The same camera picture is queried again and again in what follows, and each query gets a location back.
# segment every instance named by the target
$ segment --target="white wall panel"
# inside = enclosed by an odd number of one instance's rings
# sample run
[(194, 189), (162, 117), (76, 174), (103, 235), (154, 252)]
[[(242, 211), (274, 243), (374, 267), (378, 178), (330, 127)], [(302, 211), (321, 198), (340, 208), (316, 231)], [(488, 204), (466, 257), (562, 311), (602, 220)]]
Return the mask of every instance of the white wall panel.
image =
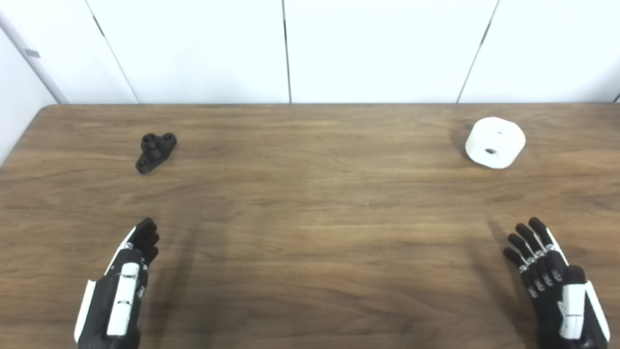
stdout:
[(281, 0), (89, 0), (142, 103), (288, 103)]
[(56, 101), (0, 29), (0, 163), (39, 109), (50, 104)]
[(293, 102), (456, 102), (496, 0), (285, 0)]
[(0, 20), (61, 102), (137, 102), (84, 0), (0, 0)]
[(611, 102), (620, 1), (501, 0), (460, 102)]

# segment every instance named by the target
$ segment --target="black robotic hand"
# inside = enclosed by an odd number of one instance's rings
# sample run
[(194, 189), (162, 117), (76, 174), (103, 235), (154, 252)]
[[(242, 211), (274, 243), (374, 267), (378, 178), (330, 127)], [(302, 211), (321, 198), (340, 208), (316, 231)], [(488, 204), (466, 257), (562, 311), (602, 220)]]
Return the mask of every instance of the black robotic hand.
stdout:
[(104, 277), (87, 282), (74, 332), (79, 349), (138, 348), (140, 299), (159, 253), (157, 241), (157, 226), (144, 219), (120, 244)]
[(504, 255), (516, 264), (534, 305), (541, 349), (606, 349), (609, 326), (583, 269), (569, 265), (551, 231), (538, 219), (519, 223)]

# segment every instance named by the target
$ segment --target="wood grain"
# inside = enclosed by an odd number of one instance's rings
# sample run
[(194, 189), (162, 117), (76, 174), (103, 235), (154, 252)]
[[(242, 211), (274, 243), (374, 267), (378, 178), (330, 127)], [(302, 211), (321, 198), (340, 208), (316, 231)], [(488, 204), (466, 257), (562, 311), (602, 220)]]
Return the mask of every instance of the wood grain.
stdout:
[[(486, 116), (525, 131), (509, 169), (464, 156)], [(179, 144), (142, 176), (147, 132)], [(0, 169), (2, 347), (71, 348), (146, 216), (141, 349), (536, 348), (500, 255), (532, 215), (619, 333), (619, 132), (614, 104), (45, 108)]]

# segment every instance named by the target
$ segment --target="black plastic part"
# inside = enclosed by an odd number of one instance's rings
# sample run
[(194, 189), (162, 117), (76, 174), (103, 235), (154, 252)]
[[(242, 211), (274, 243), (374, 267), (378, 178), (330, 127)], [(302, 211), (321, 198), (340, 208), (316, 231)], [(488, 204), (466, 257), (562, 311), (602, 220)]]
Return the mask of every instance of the black plastic part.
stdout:
[(174, 146), (177, 145), (177, 137), (173, 134), (158, 136), (146, 134), (142, 137), (142, 155), (136, 162), (136, 169), (141, 174), (151, 172), (155, 167), (166, 161), (172, 153)]

